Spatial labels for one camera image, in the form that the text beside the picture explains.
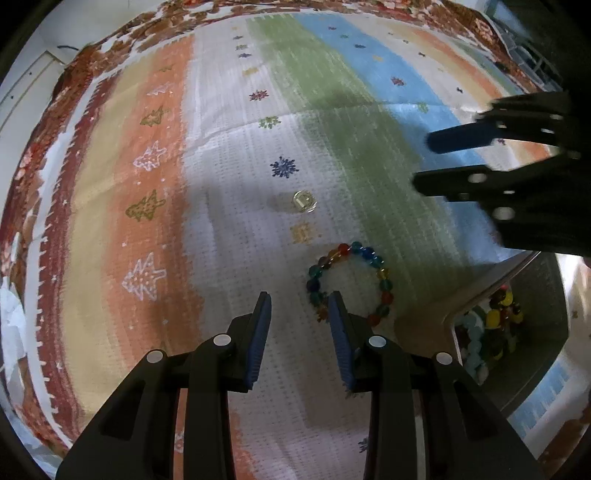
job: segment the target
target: green snowflake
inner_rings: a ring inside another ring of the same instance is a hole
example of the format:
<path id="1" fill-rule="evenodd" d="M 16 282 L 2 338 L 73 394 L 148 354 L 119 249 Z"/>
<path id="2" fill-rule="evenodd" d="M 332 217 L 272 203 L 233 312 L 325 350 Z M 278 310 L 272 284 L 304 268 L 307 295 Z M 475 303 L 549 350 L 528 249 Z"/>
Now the green snowflake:
<path id="1" fill-rule="evenodd" d="M 278 116 L 266 116 L 259 120 L 259 128 L 273 128 L 281 123 Z"/>

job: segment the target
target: silver screw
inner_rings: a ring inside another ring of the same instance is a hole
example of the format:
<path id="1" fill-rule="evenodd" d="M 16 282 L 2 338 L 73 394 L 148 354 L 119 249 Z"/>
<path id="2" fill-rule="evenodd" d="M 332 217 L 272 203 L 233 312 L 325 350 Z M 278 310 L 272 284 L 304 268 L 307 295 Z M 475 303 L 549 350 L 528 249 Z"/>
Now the silver screw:
<path id="1" fill-rule="evenodd" d="M 221 335 L 216 335 L 213 338 L 213 343 L 214 343 L 214 345 L 217 345 L 217 346 L 226 346 L 231 341 L 232 341 L 232 337 L 229 335 L 226 335 L 225 333 L 222 333 Z"/>
<path id="2" fill-rule="evenodd" d="M 472 175 L 468 175 L 468 181 L 470 183 L 483 183 L 487 178 L 486 173 L 473 173 Z"/>
<path id="3" fill-rule="evenodd" d="M 164 358 L 164 354 L 160 350 L 152 350 L 146 355 L 146 360 L 151 364 L 157 364 Z"/>
<path id="4" fill-rule="evenodd" d="M 386 339 L 384 337 L 380 337 L 379 335 L 374 335 L 369 337 L 369 344 L 376 348 L 382 348 L 386 346 Z"/>
<path id="5" fill-rule="evenodd" d="M 492 211 L 492 216 L 497 220 L 511 220 L 515 217 L 515 211 L 511 207 L 497 207 Z"/>
<path id="6" fill-rule="evenodd" d="M 442 365 L 450 365 L 453 361 L 452 356 L 447 352 L 439 352 L 435 359 Z"/>

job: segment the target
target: blue snowflake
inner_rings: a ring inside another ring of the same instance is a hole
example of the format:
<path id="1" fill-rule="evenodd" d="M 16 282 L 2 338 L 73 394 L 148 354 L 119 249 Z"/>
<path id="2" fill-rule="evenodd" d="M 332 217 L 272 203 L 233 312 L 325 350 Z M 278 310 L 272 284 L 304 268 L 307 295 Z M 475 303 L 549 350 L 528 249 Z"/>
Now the blue snowflake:
<path id="1" fill-rule="evenodd" d="M 280 178 L 289 178 L 290 175 L 294 174 L 299 169 L 296 168 L 295 160 L 289 160 L 288 158 L 279 157 L 279 161 L 271 164 L 271 168 L 273 170 L 273 176 L 277 177 L 279 175 Z"/>
<path id="2" fill-rule="evenodd" d="M 360 442 L 357 442 L 359 445 L 359 453 L 367 452 L 369 448 L 369 437 L 365 437 Z"/>

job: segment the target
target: red snowflake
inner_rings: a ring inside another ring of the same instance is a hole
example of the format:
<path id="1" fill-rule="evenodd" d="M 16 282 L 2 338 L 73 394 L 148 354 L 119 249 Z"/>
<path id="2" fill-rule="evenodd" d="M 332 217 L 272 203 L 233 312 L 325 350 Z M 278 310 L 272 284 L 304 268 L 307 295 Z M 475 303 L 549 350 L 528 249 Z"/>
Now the red snowflake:
<path id="1" fill-rule="evenodd" d="M 269 94 L 266 90 L 257 90 L 255 93 L 251 93 L 251 102 L 253 100 L 263 100 L 263 98 L 267 98 Z"/>

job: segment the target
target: beaded bracelet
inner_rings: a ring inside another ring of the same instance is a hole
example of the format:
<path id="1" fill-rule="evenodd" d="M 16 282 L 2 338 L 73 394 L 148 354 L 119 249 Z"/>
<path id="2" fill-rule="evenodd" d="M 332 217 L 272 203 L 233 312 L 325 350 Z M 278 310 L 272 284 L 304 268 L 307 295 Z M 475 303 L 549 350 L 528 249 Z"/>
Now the beaded bracelet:
<path id="1" fill-rule="evenodd" d="M 328 295 L 325 291 L 320 291 L 320 280 L 322 272 L 328 270 L 333 263 L 339 262 L 349 257 L 349 253 L 358 255 L 366 260 L 369 265 L 377 269 L 379 278 L 379 289 L 381 292 L 381 302 L 378 308 L 368 316 L 370 326 L 377 326 L 382 318 L 390 313 L 390 305 L 394 301 L 392 295 L 392 282 L 388 278 L 389 270 L 384 267 L 384 259 L 375 254 L 371 247 L 364 247 L 360 242 L 353 242 L 350 246 L 340 244 L 334 250 L 331 250 L 326 257 L 320 257 L 317 265 L 312 265 L 308 270 L 310 279 L 306 282 L 306 290 L 310 293 L 310 303 L 316 308 L 318 321 L 326 320 L 329 316 Z"/>

